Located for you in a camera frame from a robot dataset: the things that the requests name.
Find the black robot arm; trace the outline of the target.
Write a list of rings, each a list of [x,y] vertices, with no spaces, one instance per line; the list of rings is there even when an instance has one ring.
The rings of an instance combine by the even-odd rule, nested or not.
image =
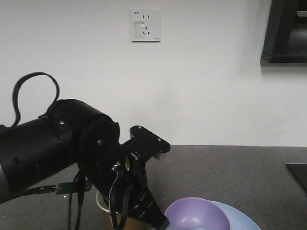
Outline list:
[[[77,192],[79,207],[90,182],[109,207],[113,229],[123,229],[127,218],[166,229],[169,220],[148,188],[145,166],[151,157],[169,152],[170,144],[142,126],[133,126],[130,139],[120,144],[119,124],[75,99],[56,97],[43,115],[20,124],[19,90],[39,75],[17,81],[12,93],[15,121],[0,127],[0,201],[53,192],[54,187],[35,184],[77,164],[69,194]]]

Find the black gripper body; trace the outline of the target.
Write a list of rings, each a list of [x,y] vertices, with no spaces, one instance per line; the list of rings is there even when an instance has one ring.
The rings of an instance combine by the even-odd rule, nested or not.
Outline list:
[[[148,188],[146,162],[128,144],[96,147],[97,189],[108,204],[113,227],[124,227],[127,218],[153,227],[163,213]]]

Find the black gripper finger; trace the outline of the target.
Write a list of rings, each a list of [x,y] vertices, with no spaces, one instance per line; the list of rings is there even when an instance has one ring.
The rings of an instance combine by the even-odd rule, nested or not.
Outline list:
[[[155,218],[153,228],[155,230],[166,230],[169,224],[168,218],[162,214]]]

